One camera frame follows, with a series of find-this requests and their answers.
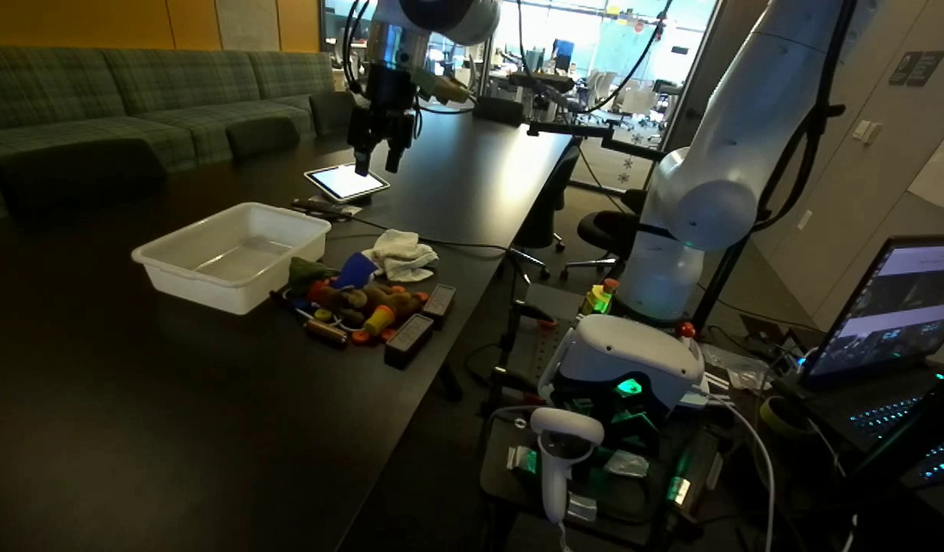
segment green light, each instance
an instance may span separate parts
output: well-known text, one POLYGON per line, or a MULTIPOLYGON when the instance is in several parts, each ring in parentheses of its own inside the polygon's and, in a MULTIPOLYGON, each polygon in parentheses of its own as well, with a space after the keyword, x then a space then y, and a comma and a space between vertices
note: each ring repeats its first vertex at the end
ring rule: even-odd
POLYGON ((614 308, 609 294, 608 299, 596 299, 596 305, 591 305, 596 314, 608 314, 609 308, 614 308))
POLYGON ((540 460, 538 460, 540 454, 538 451, 528 451, 528 457, 526 457, 526 466, 528 466, 528 474, 540 474, 540 460))
POLYGON ((621 392, 622 399, 641 396, 641 392, 644 392, 644 384, 639 384, 639 380, 628 378, 628 380, 621 380, 615 392, 621 392))

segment electronic equipment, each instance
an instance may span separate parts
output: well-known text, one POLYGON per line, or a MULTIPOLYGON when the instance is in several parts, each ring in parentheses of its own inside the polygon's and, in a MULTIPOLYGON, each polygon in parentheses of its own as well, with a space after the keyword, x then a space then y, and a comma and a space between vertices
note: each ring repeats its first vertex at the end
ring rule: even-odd
POLYGON ((354 165, 332 165, 303 173, 303 177, 318 188, 332 204, 357 204, 388 189, 374 176, 357 176, 354 165))
POLYGON ((922 368, 944 348, 944 235, 890 239, 837 315, 829 341, 800 366, 810 391, 922 368))
POLYGON ((639 378, 639 386, 648 391, 652 402, 678 409, 694 384, 701 380, 701 368, 701 349, 689 341, 678 341, 635 318, 591 314, 581 315, 575 332, 562 339, 540 378, 540 396, 565 404, 575 396, 570 386, 615 391, 628 378, 639 378))
POLYGON ((567 511, 570 466, 591 457, 603 438, 603 426, 578 410, 538 409, 530 413, 530 430, 540 446, 542 511, 552 524, 562 524, 567 511))
MULTIPOLYGON (((941 348, 944 235, 900 235, 881 250, 818 354, 800 363, 794 392, 857 451, 878 457, 909 419, 922 436, 944 423, 917 419, 944 384, 925 363, 941 348)), ((944 483, 944 436, 910 454, 900 457, 895 480, 909 487, 944 483)))

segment chair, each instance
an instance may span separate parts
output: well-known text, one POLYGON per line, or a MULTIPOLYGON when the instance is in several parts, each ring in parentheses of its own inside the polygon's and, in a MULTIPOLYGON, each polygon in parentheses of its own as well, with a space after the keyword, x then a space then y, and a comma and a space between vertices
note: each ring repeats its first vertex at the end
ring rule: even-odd
POLYGON ((270 120, 245 120, 245 124, 228 126, 228 140, 231 140, 233 159, 245 162, 252 157, 295 152, 302 145, 302 136, 295 130, 295 120, 270 118, 270 120))
POLYGON ((351 118, 354 118, 354 94, 351 91, 322 91, 311 98, 315 140, 322 152, 347 152, 351 148, 351 118))
POLYGON ((526 228, 515 234, 508 255, 515 262, 526 262, 530 266, 540 266, 540 280, 549 275, 549 266, 542 257, 530 255, 528 250, 546 250, 555 245, 555 253, 565 253, 565 239, 555 230, 555 211, 565 208, 565 188, 570 185, 570 173, 581 159, 582 139, 570 139, 565 148, 555 173, 542 185, 526 228))
POLYGON ((621 204, 628 208, 608 208, 608 211, 591 211, 587 214, 581 223, 578 223, 578 235, 587 239, 589 245, 602 250, 603 255, 602 257, 587 257, 587 262, 567 262, 562 266, 562 280, 567 280, 567 273, 575 266, 596 266, 596 269, 622 269, 628 253, 633 253, 633 242, 635 242, 635 234, 639 234, 639 214, 644 208, 644 201, 648 193, 644 189, 627 189, 627 193, 615 193, 621 204))
POLYGON ((170 173, 141 139, 104 139, 0 157, 0 193, 21 228, 164 189, 170 173))

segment white wall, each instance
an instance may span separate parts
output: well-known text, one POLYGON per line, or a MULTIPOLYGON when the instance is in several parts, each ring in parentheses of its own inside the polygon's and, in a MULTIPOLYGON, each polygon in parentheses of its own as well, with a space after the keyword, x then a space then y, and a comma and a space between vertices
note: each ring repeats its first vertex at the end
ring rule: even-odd
POLYGON ((816 325, 829 329, 885 235, 944 234, 944 211, 909 188, 944 140, 944 63, 922 90, 890 85, 905 51, 944 50, 944 0, 863 0, 873 10, 837 75, 832 124, 804 204, 755 242, 816 325), (858 120, 882 130, 849 139, 858 120))

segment laptop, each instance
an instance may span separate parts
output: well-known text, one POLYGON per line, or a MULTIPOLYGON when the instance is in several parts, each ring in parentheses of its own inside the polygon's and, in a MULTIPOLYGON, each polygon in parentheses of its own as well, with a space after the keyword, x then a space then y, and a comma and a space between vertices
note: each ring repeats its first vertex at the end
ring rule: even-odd
MULTIPOLYGON (((941 348, 944 235, 890 239, 787 391, 869 454, 944 378, 944 368, 928 363, 941 348)), ((905 483, 944 483, 944 451, 920 457, 905 483)))
POLYGON ((357 204, 388 189, 388 185, 378 176, 357 176, 354 165, 314 168, 303 173, 303 177, 315 189, 322 189, 332 204, 357 204))

